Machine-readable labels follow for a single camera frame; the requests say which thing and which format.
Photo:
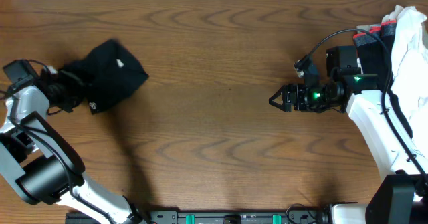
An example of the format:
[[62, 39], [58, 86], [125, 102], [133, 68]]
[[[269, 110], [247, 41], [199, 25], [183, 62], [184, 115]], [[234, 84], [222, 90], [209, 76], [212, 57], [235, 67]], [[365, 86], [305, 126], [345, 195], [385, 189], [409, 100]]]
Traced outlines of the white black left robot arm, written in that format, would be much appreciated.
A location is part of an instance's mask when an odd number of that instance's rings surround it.
[[49, 109], [80, 103], [84, 83], [65, 71], [7, 70], [1, 175], [21, 199], [71, 207], [96, 223], [148, 223], [134, 204], [91, 179], [77, 152], [47, 122]]

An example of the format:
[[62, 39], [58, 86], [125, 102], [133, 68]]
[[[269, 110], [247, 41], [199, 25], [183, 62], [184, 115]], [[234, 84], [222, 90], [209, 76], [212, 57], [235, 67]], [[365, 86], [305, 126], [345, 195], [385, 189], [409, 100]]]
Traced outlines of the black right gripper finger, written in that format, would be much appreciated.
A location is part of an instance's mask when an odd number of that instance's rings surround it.
[[276, 107], [277, 109], [279, 109], [283, 112], [290, 112], [291, 111], [291, 104], [284, 102], [284, 101], [277, 102], [275, 100], [269, 99], [269, 105]]
[[274, 101], [279, 97], [282, 101], [288, 100], [288, 85], [283, 85], [282, 87], [280, 87], [280, 89], [269, 98], [269, 101]]

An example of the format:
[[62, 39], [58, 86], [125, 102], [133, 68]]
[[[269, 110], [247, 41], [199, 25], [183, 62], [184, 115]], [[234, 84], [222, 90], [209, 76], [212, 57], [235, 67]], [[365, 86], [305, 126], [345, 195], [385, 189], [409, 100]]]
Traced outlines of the black t-shirt white logo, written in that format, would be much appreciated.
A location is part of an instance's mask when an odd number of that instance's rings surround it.
[[105, 112], [131, 97], [148, 78], [140, 61], [115, 39], [65, 65], [58, 76], [79, 101], [88, 101], [92, 114]]

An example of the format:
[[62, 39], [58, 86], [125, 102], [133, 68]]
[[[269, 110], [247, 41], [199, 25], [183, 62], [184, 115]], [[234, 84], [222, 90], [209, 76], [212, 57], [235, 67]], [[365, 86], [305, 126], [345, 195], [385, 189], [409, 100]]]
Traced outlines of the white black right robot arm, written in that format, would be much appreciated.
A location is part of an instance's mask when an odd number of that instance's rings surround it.
[[426, 223], [427, 157], [412, 144], [392, 100], [375, 74], [333, 77], [282, 86], [269, 98], [284, 111], [338, 110], [360, 130], [382, 179], [367, 204], [331, 204], [318, 223]]

